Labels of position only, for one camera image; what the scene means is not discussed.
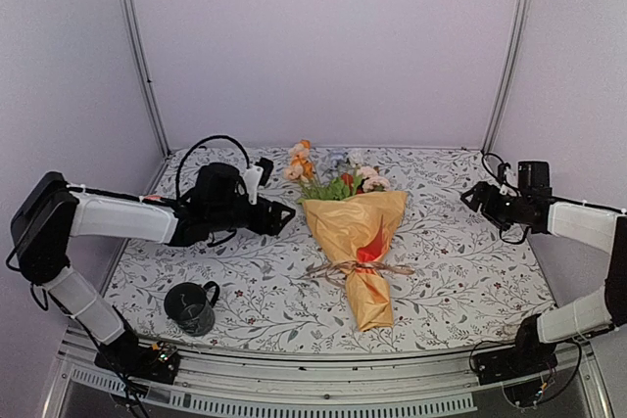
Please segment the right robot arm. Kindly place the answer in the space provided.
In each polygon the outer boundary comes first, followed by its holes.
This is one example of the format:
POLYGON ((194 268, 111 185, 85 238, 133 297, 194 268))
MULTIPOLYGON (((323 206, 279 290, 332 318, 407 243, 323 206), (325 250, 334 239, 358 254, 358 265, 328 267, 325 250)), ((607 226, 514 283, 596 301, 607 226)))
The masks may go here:
POLYGON ((461 201, 500 232, 519 226, 532 237, 550 287, 552 309, 523 320, 506 366, 526 375, 541 363, 544 347, 589 338, 626 323, 626 212, 554 195, 548 183, 515 190, 480 181, 461 201))

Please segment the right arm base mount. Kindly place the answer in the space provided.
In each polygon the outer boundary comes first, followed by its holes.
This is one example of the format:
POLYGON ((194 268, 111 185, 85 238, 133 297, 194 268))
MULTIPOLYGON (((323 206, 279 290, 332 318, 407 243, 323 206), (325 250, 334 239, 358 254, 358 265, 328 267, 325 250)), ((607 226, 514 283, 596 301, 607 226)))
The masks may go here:
POLYGON ((515 335, 513 343, 505 344, 495 341, 481 341, 475 345, 468 357, 468 366, 477 376, 481 385, 512 380, 526 375, 549 371, 547 379, 541 379, 535 392, 523 396, 521 393, 504 393, 507 401, 519 409, 529 409, 546 404, 562 395, 574 382, 583 359, 583 348, 574 340, 565 340, 567 344, 577 347, 577 363, 570 377, 554 392, 547 395, 552 381, 556 377, 557 358, 555 355, 558 343, 542 343, 538 334, 540 314, 525 318, 515 335))

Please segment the tan raffia ribbon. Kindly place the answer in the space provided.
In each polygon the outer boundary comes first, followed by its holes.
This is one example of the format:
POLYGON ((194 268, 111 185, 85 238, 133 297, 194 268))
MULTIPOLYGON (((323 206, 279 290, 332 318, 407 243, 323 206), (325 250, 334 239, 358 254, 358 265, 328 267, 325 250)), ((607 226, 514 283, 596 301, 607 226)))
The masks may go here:
POLYGON ((369 287, 388 290, 389 282, 381 274, 382 271, 404 276, 411 276, 414 273, 413 268, 405 265, 394 266, 381 261, 358 262, 351 260, 336 264, 327 262, 320 266, 308 266, 302 279, 323 279, 338 288, 344 288, 346 282, 353 279, 354 281, 363 281, 369 287))

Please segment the orange wrapping paper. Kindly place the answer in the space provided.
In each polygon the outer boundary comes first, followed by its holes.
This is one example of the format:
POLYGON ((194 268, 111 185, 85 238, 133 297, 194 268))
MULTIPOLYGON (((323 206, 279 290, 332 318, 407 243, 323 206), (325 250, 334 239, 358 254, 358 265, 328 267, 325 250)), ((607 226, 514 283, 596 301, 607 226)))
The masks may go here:
POLYGON ((377 232, 363 247, 358 248, 355 261, 357 272, 381 270, 381 258, 385 255, 386 242, 384 237, 383 219, 380 219, 377 232))

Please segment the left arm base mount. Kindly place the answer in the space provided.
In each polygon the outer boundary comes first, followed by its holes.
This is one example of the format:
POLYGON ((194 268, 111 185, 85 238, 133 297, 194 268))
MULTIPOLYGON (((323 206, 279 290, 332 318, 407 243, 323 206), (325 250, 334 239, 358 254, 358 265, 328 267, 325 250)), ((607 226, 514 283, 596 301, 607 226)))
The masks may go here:
POLYGON ((178 373, 180 355, 176 347, 159 341, 142 346, 135 332, 124 327, 110 344, 96 343, 95 365, 120 376, 172 385, 178 373))

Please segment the pink rose fake stem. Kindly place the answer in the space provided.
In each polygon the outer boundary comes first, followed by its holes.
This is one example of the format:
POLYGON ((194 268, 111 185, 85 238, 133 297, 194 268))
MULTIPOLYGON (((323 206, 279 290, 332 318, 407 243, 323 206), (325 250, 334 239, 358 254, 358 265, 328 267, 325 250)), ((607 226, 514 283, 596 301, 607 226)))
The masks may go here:
POLYGON ((351 150, 347 162, 353 177, 354 193, 385 192, 391 189, 390 181, 379 174, 379 171, 365 163, 364 156, 359 150, 351 150))

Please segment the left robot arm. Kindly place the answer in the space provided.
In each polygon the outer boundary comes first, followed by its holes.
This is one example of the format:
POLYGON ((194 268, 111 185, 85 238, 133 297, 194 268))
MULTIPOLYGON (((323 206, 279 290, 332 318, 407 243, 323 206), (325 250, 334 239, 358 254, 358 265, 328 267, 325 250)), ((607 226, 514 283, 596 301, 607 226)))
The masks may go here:
POLYGON ((72 238, 138 239, 186 248, 217 232, 233 237, 246 229, 276 236, 296 212, 258 194, 263 182, 252 170, 233 177, 201 177, 179 197, 138 197, 73 186, 46 173, 11 220, 14 246, 7 265, 39 286, 81 323, 125 373, 145 365, 145 351, 126 335, 123 318, 71 265, 72 238))

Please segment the yellow wrapping paper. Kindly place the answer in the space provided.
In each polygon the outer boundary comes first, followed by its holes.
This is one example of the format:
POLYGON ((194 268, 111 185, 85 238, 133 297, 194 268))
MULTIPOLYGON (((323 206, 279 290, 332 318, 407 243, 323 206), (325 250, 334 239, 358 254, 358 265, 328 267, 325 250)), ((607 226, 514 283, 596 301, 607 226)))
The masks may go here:
POLYGON ((383 273, 414 273, 410 267, 385 262, 407 197, 403 191, 384 191, 342 201, 303 201, 313 238, 326 257, 326 263, 311 265, 306 273, 322 276, 345 291, 361 332, 394 326, 390 285, 383 273))

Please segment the blue fake flower stem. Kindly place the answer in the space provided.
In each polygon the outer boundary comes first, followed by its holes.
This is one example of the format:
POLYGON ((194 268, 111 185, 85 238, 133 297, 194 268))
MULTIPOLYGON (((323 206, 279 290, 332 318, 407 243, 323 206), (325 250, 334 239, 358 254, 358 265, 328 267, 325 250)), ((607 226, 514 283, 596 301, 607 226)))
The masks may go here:
POLYGON ((344 151, 334 151, 329 154, 328 164, 325 174, 331 176, 344 168, 347 160, 347 153, 344 151))

